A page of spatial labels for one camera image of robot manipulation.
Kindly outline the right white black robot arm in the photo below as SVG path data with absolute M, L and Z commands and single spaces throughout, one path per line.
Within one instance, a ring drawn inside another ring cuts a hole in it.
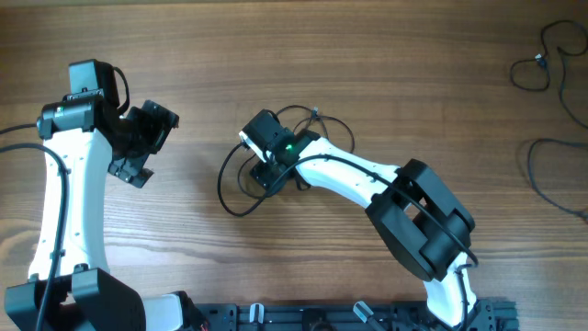
M 404 166 L 368 161 L 317 132 L 292 132 L 268 109 L 239 137 L 259 159 L 252 176 L 266 197 L 294 178 L 353 201 L 394 258 L 423 281 L 429 312 L 445 327 L 469 326 L 477 301 L 468 277 L 478 263 L 470 250 L 475 222 L 432 168 L 416 159 Z

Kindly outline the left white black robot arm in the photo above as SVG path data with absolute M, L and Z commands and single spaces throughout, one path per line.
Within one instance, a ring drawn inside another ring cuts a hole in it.
M 36 122 L 47 170 L 40 239 L 27 281 L 6 290 L 6 313 L 22 330 L 180 329 L 180 297 L 142 298 L 110 274 L 104 244 L 107 177 L 143 187 L 146 160 L 179 118 L 152 101 L 133 107 L 109 63 L 72 63 L 69 76 L 70 93 Z

